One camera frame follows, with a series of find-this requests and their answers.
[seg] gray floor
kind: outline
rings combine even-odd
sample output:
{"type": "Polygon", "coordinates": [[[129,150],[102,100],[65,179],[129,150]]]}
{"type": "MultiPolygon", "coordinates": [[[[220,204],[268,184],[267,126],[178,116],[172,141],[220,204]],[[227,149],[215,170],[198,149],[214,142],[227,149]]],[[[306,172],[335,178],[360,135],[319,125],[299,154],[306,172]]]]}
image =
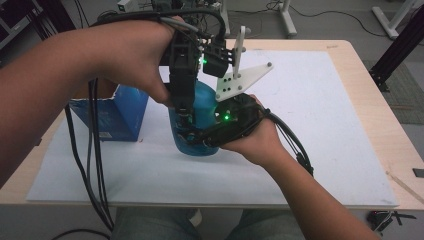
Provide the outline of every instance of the gray floor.
{"type": "MultiPolygon", "coordinates": [[[[74,2],[63,1],[72,13],[74,22],[79,23],[75,14],[74,2]]],[[[90,22],[109,8],[115,8],[114,0],[81,1],[88,14],[90,22]]],[[[229,1],[230,10],[258,11],[265,8],[268,1],[244,0],[229,1]]],[[[380,6],[391,18],[401,6],[399,0],[294,0],[292,6],[304,14],[315,14],[322,11],[343,11],[358,17],[364,26],[377,34],[384,34],[383,29],[371,12],[371,7],[380,6]]],[[[295,39],[343,39],[352,43],[358,55],[363,60],[378,60],[392,43],[387,37],[376,37],[366,33],[359,23],[351,17],[335,13],[324,14],[314,18],[302,17],[290,10],[293,22],[298,31],[295,39]]],[[[281,27],[281,18],[276,12],[257,14],[241,14],[230,12],[230,26],[237,29],[240,24],[252,29],[248,37],[253,38],[286,38],[281,27]]],[[[0,51],[0,61],[7,64],[39,42],[35,33],[25,29],[11,44],[0,51]]],[[[424,89],[424,47],[418,46],[404,61],[415,80],[424,89]]],[[[417,151],[424,158],[424,126],[403,125],[417,151]]],[[[203,209],[203,222],[199,231],[204,239],[223,239],[237,223],[241,214],[238,209],[203,209]]],[[[393,221],[383,232],[382,239],[423,239],[424,212],[408,211],[418,220],[402,219],[400,226],[393,221]]],[[[354,211],[361,220],[365,219],[366,211],[354,211]]],[[[58,206],[0,206],[0,239],[51,239],[56,234],[73,228],[91,228],[104,230],[104,227],[90,207],[58,207],[58,206]]],[[[89,234],[78,234],[63,239],[101,239],[89,234]]]]}

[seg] blue box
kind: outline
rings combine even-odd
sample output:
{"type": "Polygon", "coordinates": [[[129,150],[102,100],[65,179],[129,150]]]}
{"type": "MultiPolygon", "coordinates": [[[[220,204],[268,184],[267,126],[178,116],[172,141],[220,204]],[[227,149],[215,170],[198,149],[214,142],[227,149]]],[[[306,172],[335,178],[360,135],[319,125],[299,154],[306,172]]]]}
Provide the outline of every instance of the blue box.
{"type": "MultiPolygon", "coordinates": [[[[118,85],[113,96],[97,100],[102,141],[137,141],[149,96],[136,88],[118,85]]],[[[71,109],[88,126],[88,99],[72,99],[71,109]]]]}

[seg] hand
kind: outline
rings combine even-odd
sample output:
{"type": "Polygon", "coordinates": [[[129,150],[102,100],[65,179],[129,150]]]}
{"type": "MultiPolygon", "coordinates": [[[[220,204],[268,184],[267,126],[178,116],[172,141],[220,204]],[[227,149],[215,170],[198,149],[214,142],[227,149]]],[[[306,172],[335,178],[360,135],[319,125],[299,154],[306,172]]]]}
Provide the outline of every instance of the hand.
{"type": "Polygon", "coordinates": [[[153,21],[125,21],[87,29],[101,51],[97,76],[145,91],[158,103],[169,92],[159,74],[159,62],[174,29],[153,21]]]}
{"type": "Polygon", "coordinates": [[[277,157],[281,156],[279,154],[290,157],[281,144],[275,124],[266,118],[249,136],[224,144],[221,148],[238,152],[250,162],[262,167],[280,161],[281,159],[277,157]]]}

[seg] white paper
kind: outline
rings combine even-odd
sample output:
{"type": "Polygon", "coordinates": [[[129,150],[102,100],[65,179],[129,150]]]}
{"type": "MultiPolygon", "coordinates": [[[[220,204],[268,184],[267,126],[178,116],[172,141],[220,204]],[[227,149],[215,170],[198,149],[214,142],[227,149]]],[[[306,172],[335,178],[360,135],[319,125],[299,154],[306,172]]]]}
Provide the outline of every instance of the white paper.
{"type": "MultiPolygon", "coordinates": [[[[274,69],[247,93],[255,94],[298,136],[315,168],[315,179],[346,206],[396,206],[386,175],[328,54],[247,51],[240,69],[267,62],[272,62],[274,69]]],[[[166,82],[167,68],[161,68],[161,75],[166,82]]],[[[199,80],[215,88],[216,78],[200,73],[199,80]]],[[[85,161],[88,130],[76,116],[74,124],[85,161]]],[[[64,121],[47,150],[28,200],[88,201],[68,135],[64,121]]],[[[272,178],[236,153],[219,150],[209,157],[180,153],[172,138],[167,109],[153,100],[147,105],[140,135],[141,142],[101,144],[112,203],[287,206],[272,178]]]]}

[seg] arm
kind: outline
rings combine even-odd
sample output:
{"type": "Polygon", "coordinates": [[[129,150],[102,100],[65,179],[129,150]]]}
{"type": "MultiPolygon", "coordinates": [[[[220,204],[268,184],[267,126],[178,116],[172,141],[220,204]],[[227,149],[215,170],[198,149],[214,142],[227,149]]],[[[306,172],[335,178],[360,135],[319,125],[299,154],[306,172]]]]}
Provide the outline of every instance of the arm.
{"type": "Polygon", "coordinates": [[[241,153],[271,175],[307,239],[378,239],[290,156],[270,120],[223,148],[241,153]]]}
{"type": "Polygon", "coordinates": [[[128,21],[53,36],[0,71],[0,188],[69,99],[95,77],[165,103],[159,61],[173,29],[128,21]]]}

